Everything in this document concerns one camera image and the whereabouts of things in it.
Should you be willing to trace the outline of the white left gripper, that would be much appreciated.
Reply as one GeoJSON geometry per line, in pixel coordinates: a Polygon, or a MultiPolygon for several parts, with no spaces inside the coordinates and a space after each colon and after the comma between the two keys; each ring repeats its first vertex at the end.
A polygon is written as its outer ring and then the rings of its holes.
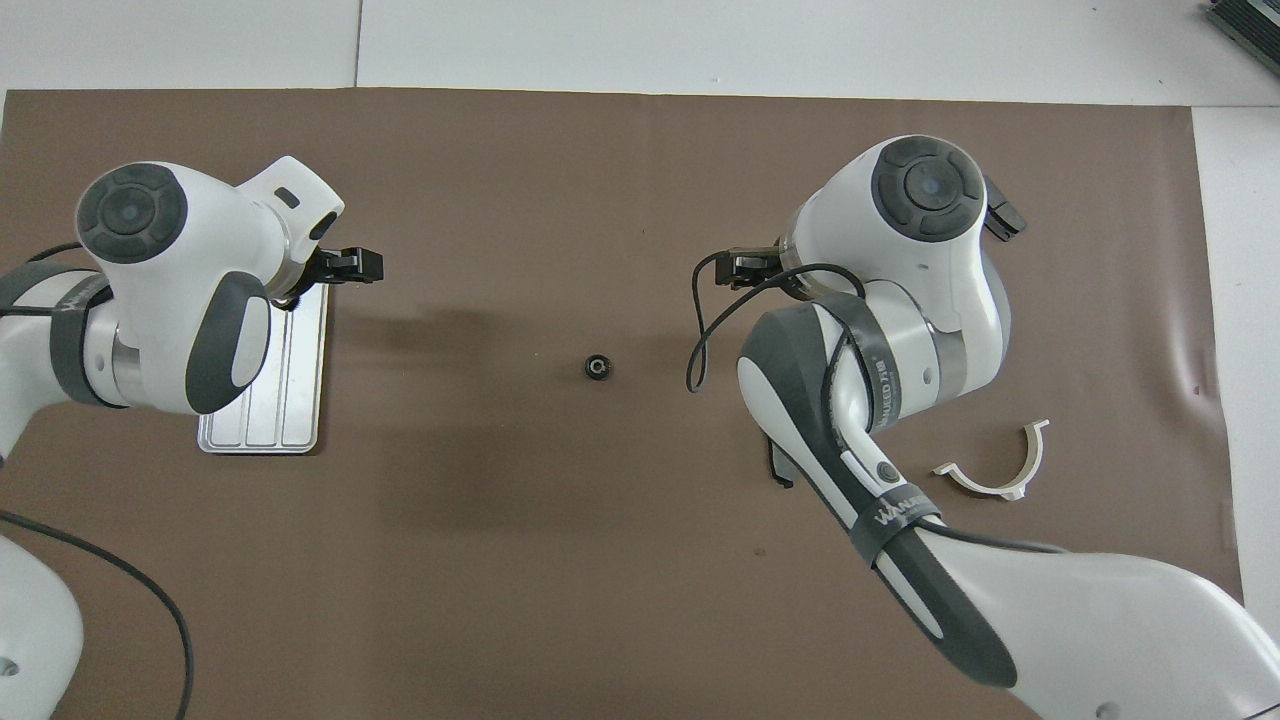
{"type": "Polygon", "coordinates": [[[344,211],[342,197],[320,176],[293,156],[276,159],[239,186],[239,191],[265,204],[285,228],[287,256],[305,263],[292,286],[292,300],[315,284],[337,282],[334,263],[342,259],[342,281],[371,284],[384,279],[384,256],[372,250],[315,250],[320,238],[344,211]]]}

